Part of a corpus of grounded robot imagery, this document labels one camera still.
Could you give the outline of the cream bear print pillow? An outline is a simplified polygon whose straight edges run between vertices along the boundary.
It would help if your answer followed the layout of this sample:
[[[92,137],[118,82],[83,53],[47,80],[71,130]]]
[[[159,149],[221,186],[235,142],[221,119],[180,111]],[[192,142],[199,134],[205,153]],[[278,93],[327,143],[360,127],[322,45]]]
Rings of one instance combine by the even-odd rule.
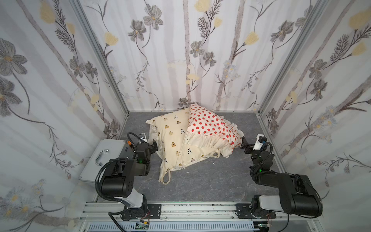
[[[188,117],[189,108],[185,108],[146,121],[150,126],[149,140],[155,140],[158,145],[157,154],[162,160],[158,181],[164,185],[170,183],[172,172],[222,156],[215,148],[198,148],[185,142]]]

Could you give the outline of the red strawberry print pillow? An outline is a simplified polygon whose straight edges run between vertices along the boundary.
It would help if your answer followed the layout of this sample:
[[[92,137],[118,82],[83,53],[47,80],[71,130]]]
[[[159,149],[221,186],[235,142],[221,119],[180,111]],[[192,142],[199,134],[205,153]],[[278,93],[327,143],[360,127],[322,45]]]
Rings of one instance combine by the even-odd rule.
[[[229,156],[235,148],[242,145],[244,134],[238,126],[223,116],[191,104],[185,142],[198,148],[215,148],[223,156]]]

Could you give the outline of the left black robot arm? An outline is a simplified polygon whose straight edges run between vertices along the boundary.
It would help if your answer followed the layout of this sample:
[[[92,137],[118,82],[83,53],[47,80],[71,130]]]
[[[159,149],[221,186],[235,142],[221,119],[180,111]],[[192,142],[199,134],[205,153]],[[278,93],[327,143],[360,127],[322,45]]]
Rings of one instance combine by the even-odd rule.
[[[125,142],[118,158],[104,164],[95,178],[95,190],[99,197],[124,205],[123,211],[108,214],[112,220],[116,215],[124,221],[150,216],[147,199],[135,190],[134,179],[149,174],[151,155],[158,151],[158,146],[155,140],[147,142],[129,132],[128,136],[131,135],[138,139],[138,143],[134,144],[132,140]]]

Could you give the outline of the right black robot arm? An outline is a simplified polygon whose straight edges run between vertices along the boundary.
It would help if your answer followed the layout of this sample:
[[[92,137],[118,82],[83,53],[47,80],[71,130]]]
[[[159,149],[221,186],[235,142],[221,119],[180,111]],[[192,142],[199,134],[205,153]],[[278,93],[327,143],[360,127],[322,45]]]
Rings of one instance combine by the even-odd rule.
[[[303,218],[317,218],[322,215],[323,204],[308,176],[278,173],[273,165],[273,145],[259,134],[254,144],[242,138],[240,149],[251,155],[253,165],[249,167],[255,184],[278,189],[277,195],[255,195],[249,207],[250,214],[261,218],[273,212],[283,212]]]

